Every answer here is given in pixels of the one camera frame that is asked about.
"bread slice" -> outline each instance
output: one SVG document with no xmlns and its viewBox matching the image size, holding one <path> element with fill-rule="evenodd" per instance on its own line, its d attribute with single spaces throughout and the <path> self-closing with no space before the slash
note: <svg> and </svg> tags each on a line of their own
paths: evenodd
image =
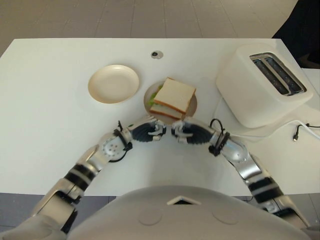
<svg viewBox="0 0 320 240">
<path fill-rule="evenodd" d="M 168 77 L 153 101 L 185 114 L 195 92 L 195 87 Z"/>
<path fill-rule="evenodd" d="M 159 104 L 153 104 L 152 107 L 150 108 L 150 112 L 168 116 L 170 118 L 177 119 L 177 120 L 181 119 L 183 116 L 181 112 L 178 112 L 168 106 L 162 106 Z"/>
</svg>

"toaster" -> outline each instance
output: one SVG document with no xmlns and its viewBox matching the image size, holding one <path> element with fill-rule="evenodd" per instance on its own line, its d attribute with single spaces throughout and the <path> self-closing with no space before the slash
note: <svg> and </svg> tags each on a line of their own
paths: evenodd
<svg viewBox="0 0 320 240">
<path fill-rule="evenodd" d="M 240 46 L 219 72 L 216 85 L 247 128 L 272 124 L 313 96 L 301 69 L 264 43 Z"/>
</svg>

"white table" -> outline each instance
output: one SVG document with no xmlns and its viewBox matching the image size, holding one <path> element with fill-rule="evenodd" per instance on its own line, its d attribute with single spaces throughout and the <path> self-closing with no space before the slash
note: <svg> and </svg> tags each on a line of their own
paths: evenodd
<svg viewBox="0 0 320 240">
<path fill-rule="evenodd" d="M 142 117 L 145 91 L 166 77 L 197 87 L 194 117 L 209 123 L 221 96 L 215 86 L 219 69 L 237 47 L 258 42 L 276 47 L 298 67 L 282 41 L 275 39 L 14 40 L 0 58 L 0 192 L 45 194 L 85 150 L 117 127 L 118 120 L 127 126 Z M 155 50 L 164 57 L 152 59 Z M 130 100 L 109 105 L 92 99 L 87 85 L 97 69 L 111 64 L 133 68 L 140 87 Z M 287 126 L 247 147 L 285 194 L 320 192 L 320 142 L 301 134 L 294 143 L 294 129 Z M 86 195 L 119 196 L 156 185 L 250 194 L 222 156 L 214 157 L 207 146 L 179 144 L 167 134 L 160 142 L 134 142 L 121 162 L 106 166 Z"/>
</svg>

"toaster slot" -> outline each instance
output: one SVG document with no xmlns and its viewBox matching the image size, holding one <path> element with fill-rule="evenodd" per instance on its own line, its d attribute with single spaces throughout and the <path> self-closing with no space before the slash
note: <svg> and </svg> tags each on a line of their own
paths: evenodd
<svg viewBox="0 0 320 240">
<path fill-rule="evenodd" d="M 280 94 L 292 96 L 307 91 L 297 77 L 273 53 L 251 55 L 250 59 Z"/>
<path fill-rule="evenodd" d="M 269 68 L 266 67 L 266 65 L 260 59 L 253 60 L 253 63 L 258 67 L 258 69 L 260 69 L 263 75 L 269 80 L 269 82 L 277 89 L 279 93 L 281 93 L 282 95 L 289 94 L 288 89 L 285 88 L 285 86 L 279 81 L 279 79 L 270 71 Z"/>
</svg>

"floor tile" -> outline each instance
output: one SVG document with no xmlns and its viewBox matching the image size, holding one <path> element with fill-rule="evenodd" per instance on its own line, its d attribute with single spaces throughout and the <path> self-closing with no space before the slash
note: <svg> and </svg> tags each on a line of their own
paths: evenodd
<svg viewBox="0 0 320 240">
<path fill-rule="evenodd" d="M 255 0 L 250 7 L 261 21 L 285 18 L 285 15 L 272 1 Z"/>
<path fill-rule="evenodd" d="M 131 29 L 132 38 L 165 38 L 166 30 L 163 21 L 133 22 Z"/>
<path fill-rule="evenodd" d="M 220 0 L 192 0 L 192 2 L 195 7 L 203 5 L 222 6 Z"/>
<path fill-rule="evenodd" d="M 61 38 L 65 27 L 64 22 L 38 22 L 34 24 L 35 38 Z"/>
<path fill-rule="evenodd" d="M 294 194 L 290 195 L 290 198 L 312 226 L 319 224 L 319 219 L 309 194 Z"/>
<path fill-rule="evenodd" d="M 5 231 L 12 230 L 12 229 L 14 229 L 14 228 L 15 228 L 15 227 L 13 227 L 13 226 L 1 226 L 1 225 L 0 225 L 0 233 L 5 232 Z"/>
<path fill-rule="evenodd" d="M 77 3 L 78 0 L 53 0 L 48 4 L 39 20 L 41 22 L 65 22 L 70 20 Z"/>
<path fill-rule="evenodd" d="M 134 13 L 134 6 L 124 6 L 124 7 L 113 7 L 108 4 L 105 6 L 101 21 L 103 22 L 113 22 L 113 21 L 132 21 Z"/>
<path fill-rule="evenodd" d="M 0 193 L 0 225 L 16 227 L 29 218 L 41 195 Z"/>
<path fill-rule="evenodd" d="M 286 16 L 289 17 L 298 0 L 272 0 L 278 9 Z"/>
<path fill-rule="evenodd" d="M 34 33 L 31 32 L 34 23 L 1 23 L 0 22 L 0 33 L 1 40 L 13 40 L 13 39 L 28 39 L 33 38 Z"/>
<path fill-rule="evenodd" d="M 152 8 L 163 7 L 164 0 L 135 0 L 135 7 Z"/>
<path fill-rule="evenodd" d="M 0 10 L 1 21 L 7 23 L 30 23 L 37 21 L 46 9 L 47 1 L 36 1 L 35 4 L 23 4 L 5 7 Z"/>
<path fill-rule="evenodd" d="M 248 3 L 242 3 L 242 1 L 234 0 L 221 0 L 222 5 L 232 22 L 236 21 L 258 21 L 258 16 L 254 13 Z"/>
<path fill-rule="evenodd" d="M 315 208 L 315 212 L 320 220 L 320 193 L 311 193 L 310 198 Z"/>
<path fill-rule="evenodd" d="M 281 16 L 279 18 L 264 19 L 261 22 L 270 33 L 270 36 L 273 36 L 281 28 L 286 20 L 287 17 Z"/>
<path fill-rule="evenodd" d="M 115 200 L 117 197 L 116 196 L 109 196 L 109 203 L 111 203 L 113 200 Z"/>
<path fill-rule="evenodd" d="M 229 17 L 222 5 L 203 4 L 194 6 L 196 16 L 199 21 L 225 22 Z"/>
<path fill-rule="evenodd" d="M 135 0 L 107 0 L 106 5 L 112 8 L 133 7 Z"/>
<path fill-rule="evenodd" d="M 136 5 L 134 7 L 133 20 L 135 22 L 157 22 L 165 20 L 164 6 L 156 4 L 155 6 Z"/>
<path fill-rule="evenodd" d="M 230 21 L 211 22 L 200 21 L 199 22 L 202 36 L 204 38 L 236 38 L 237 34 Z"/>
<path fill-rule="evenodd" d="M 100 22 L 95 33 L 96 38 L 130 38 L 131 21 Z"/>
<path fill-rule="evenodd" d="M 106 0 L 87 1 L 80 0 L 74 9 L 70 19 L 72 21 L 98 21 L 104 10 Z"/>
<path fill-rule="evenodd" d="M 63 38 L 93 38 L 98 22 L 67 22 L 62 31 Z"/>
<path fill-rule="evenodd" d="M 182 2 L 168 2 L 166 1 L 165 7 L 165 19 L 169 22 L 176 21 L 196 21 L 195 8 L 191 0 L 185 0 Z"/>
<path fill-rule="evenodd" d="M 238 38 L 271 38 L 271 34 L 260 21 L 232 21 Z"/>
<path fill-rule="evenodd" d="M 166 22 L 167 38 L 201 38 L 199 24 L 196 21 Z"/>
</svg>

